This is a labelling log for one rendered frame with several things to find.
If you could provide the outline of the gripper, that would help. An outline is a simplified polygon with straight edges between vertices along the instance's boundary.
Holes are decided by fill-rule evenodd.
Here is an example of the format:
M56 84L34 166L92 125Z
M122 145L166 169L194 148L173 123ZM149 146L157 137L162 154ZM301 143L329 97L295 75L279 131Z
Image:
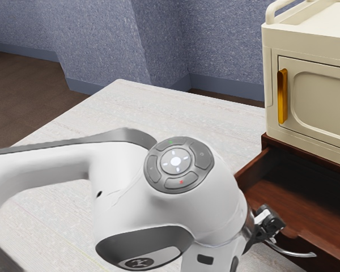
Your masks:
M261 205L254 215L254 244L270 241L286 226L282 218L267 204Z

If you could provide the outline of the dark brown wooden cabinet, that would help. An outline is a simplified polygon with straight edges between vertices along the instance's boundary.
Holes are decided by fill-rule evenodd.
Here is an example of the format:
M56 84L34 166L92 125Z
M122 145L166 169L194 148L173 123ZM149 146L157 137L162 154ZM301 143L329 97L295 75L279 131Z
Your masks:
M319 166L322 166L327 169L340 173L340 163L337 163L336 161L333 161L333 160L329 160L325 158L324 156L319 156L318 154L311 153L307 150L303 150L301 148L295 147L288 143L284 143L282 141L274 139L268 136L266 133L263 133L261 136L261 145L262 145L263 150L267 147L277 148L289 154L305 159L309 162L315 163Z

